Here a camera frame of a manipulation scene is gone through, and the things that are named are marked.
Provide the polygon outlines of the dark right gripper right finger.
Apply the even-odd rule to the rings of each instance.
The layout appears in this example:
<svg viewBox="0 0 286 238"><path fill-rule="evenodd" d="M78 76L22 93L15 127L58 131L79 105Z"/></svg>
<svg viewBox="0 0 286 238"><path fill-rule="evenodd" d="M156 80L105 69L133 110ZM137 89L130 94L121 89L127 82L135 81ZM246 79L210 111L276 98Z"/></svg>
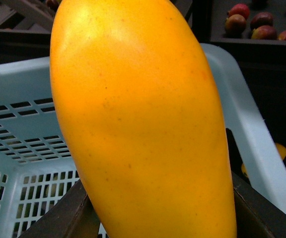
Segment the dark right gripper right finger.
<svg viewBox="0 0 286 238"><path fill-rule="evenodd" d="M286 214L255 189L241 172L242 160L234 136L226 130L234 186L239 238L286 238Z"/></svg>

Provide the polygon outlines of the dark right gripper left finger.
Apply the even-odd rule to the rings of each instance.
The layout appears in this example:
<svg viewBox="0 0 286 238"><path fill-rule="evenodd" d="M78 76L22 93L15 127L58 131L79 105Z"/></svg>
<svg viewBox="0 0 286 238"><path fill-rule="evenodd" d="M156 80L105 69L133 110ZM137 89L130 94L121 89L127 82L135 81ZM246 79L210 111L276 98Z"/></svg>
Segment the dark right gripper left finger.
<svg viewBox="0 0 286 238"><path fill-rule="evenodd" d="M96 238L100 221L81 183L20 235L21 238Z"/></svg>

